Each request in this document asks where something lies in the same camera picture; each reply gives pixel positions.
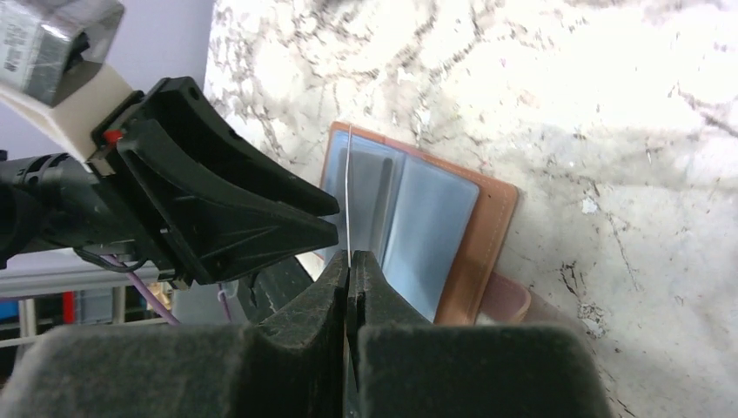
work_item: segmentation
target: marble countertop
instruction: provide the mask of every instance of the marble countertop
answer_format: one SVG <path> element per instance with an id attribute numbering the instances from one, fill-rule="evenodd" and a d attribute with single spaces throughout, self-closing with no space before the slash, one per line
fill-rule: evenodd
<path id="1" fill-rule="evenodd" d="M 313 183 L 343 120 L 518 186 L 497 270 L 588 331 L 615 416 L 730 416 L 737 10 L 219 0 L 205 94 Z"/>

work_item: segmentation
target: white plastic part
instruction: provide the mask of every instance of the white plastic part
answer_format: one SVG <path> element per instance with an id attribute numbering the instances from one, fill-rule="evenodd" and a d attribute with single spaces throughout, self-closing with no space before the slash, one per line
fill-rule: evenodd
<path id="1" fill-rule="evenodd" d="M 96 150 L 90 132 L 132 92 L 128 83 L 107 64 L 103 64 L 92 80 L 53 108 L 0 84 L 0 100 L 82 163 Z"/>

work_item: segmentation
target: brown leather wallet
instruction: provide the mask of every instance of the brown leather wallet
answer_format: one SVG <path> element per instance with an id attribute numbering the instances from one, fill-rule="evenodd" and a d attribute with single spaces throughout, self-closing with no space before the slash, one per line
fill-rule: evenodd
<path id="1" fill-rule="evenodd" d="M 328 132 L 327 149 L 331 149 L 330 141 L 335 131 L 348 129 L 348 124 L 333 122 Z M 448 172 L 469 179 L 480 188 L 480 196 L 451 265 L 434 321 L 439 325 L 472 325 L 477 319 L 494 263 L 500 255 L 502 242 L 510 225 L 515 203 L 518 201 L 518 190 L 514 185 L 449 163 L 378 133 L 352 125 L 352 134 L 408 152 Z"/>

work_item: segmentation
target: thin white wire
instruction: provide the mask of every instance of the thin white wire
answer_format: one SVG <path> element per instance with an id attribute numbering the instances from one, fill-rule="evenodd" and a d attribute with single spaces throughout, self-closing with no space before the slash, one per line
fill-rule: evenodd
<path id="1" fill-rule="evenodd" d="M 349 198 L 348 198 L 348 173 L 349 164 L 351 163 L 351 138 L 352 138 L 351 124 L 348 125 L 348 141 L 346 143 L 346 175 L 344 176 L 344 198 L 346 199 L 346 251 L 348 252 L 348 268 L 351 268 L 351 215 L 349 215 Z"/>

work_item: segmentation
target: black cylindrical motor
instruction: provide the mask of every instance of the black cylindrical motor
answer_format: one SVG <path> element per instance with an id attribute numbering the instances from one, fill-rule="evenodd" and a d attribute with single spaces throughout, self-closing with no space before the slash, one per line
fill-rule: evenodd
<path id="1" fill-rule="evenodd" d="M 16 253 L 132 240 L 96 184 L 68 154 L 0 160 L 0 267 Z"/>

